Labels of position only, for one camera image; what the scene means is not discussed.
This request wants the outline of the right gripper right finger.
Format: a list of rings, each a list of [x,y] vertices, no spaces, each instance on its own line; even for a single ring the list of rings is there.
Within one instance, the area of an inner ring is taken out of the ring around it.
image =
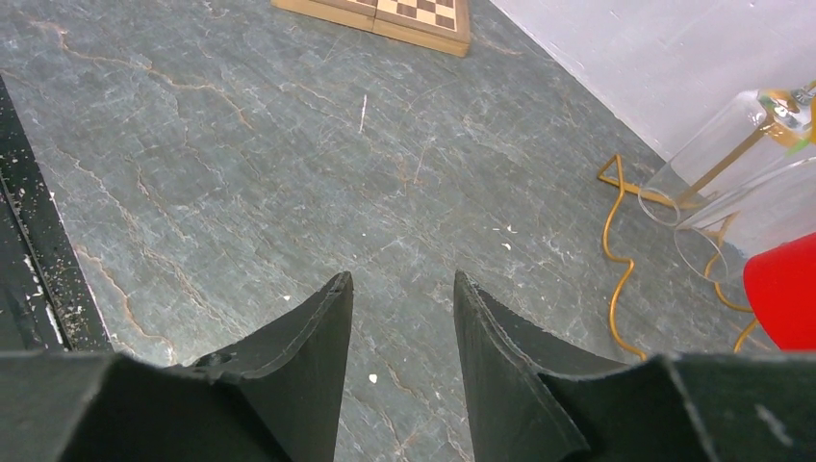
[[[613,372],[622,363],[564,341],[499,302],[463,270],[453,317],[477,461],[566,461],[591,450],[589,433],[545,385]]]

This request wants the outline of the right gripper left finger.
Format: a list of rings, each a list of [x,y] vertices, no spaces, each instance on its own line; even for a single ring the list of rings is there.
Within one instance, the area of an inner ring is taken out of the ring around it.
[[[292,311],[184,368],[214,397],[182,425],[171,461],[331,461],[353,312],[334,275]]]

